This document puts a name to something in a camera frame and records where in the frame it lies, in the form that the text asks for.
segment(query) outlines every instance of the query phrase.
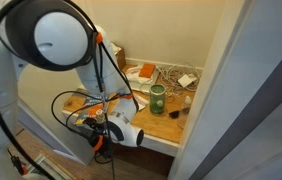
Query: floor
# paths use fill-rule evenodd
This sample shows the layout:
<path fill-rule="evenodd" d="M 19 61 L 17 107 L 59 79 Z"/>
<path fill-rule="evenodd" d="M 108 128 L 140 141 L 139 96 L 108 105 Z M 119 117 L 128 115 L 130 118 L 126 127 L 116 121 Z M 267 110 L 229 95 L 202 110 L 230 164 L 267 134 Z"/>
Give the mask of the floor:
<path fill-rule="evenodd" d="M 49 147 L 21 126 L 18 127 L 17 132 L 17 140 L 33 159 L 39 154 L 44 154 L 61 169 L 68 172 L 73 179 L 114 179 L 111 163 L 98 164 L 92 161 L 88 166 L 84 166 L 54 153 Z M 18 155 L 23 162 L 26 162 L 13 146 L 10 145 L 9 150 L 13 155 Z M 114 145 L 115 179 L 167 179 L 172 162 L 173 157 L 146 148 L 126 148 L 120 145 Z"/>

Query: green jar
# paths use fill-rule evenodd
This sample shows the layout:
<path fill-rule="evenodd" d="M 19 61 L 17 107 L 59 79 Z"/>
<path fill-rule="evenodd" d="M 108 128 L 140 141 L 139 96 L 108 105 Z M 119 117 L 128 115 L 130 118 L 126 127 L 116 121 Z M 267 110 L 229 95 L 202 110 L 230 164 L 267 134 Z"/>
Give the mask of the green jar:
<path fill-rule="evenodd" d="M 161 114 L 164 111 L 165 87 L 155 84 L 150 88 L 150 111 L 153 114 Z"/>

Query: small container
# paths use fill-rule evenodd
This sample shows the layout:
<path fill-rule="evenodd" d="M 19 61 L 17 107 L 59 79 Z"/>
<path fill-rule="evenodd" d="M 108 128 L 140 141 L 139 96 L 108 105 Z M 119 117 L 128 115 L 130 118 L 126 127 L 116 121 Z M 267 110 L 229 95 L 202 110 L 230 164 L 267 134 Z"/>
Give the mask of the small container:
<path fill-rule="evenodd" d="M 190 108 L 191 108 L 191 97 L 187 96 L 185 97 L 184 103 L 181 107 L 180 114 L 178 117 L 178 126 L 181 129 L 184 129 L 185 123 L 187 122 L 188 119 Z"/>
<path fill-rule="evenodd" d="M 150 112 L 161 114 L 164 111 L 166 89 L 161 84 L 155 84 L 150 88 Z"/>

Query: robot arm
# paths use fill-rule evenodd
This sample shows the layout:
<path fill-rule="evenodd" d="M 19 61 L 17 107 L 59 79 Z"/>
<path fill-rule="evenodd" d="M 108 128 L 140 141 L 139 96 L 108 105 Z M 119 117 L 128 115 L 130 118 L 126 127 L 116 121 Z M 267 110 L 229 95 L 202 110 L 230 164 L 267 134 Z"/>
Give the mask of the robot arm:
<path fill-rule="evenodd" d="M 0 9 L 9 2 L 0 0 Z M 108 136 L 122 145 L 139 146 L 143 131 L 130 124 L 138 107 L 133 98 L 127 98 L 131 89 L 111 60 L 115 56 L 104 31 L 69 0 L 21 0 L 10 8 L 0 25 L 0 43 L 12 56 L 46 70 L 76 69 L 90 93 L 103 97 L 121 95 L 123 98 L 108 113 Z M 98 146 L 96 151 L 102 147 L 101 139 L 90 142 L 93 147 Z"/>

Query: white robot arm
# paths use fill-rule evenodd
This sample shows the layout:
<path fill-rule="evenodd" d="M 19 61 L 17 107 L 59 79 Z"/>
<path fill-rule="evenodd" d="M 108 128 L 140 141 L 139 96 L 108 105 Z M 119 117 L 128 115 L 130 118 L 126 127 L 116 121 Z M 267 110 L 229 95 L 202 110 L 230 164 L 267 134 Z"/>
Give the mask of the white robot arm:
<path fill-rule="evenodd" d="M 139 146 L 143 130 L 130 124 L 138 107 L 113 61 L 115 56 L 105 32 L 95 27 L 69 0 L 12 2 L 0 0 L 0 15 L 5 15 L 0 24 L 0 114 L 10 131 L 14 130 L 17 119 L 15 69 L 30 63 L 51 71 L 76 69 L 90 93 L 102 97 L 117 93 L 122 97 L 108 113 L 106 127 L 110 133 L 94 136 L 89 141 L 95 151 L 105 151 L 104 138 L 108 136 L 125 146 Z M 0 157 L 7 142 L 0 129 Z"/>

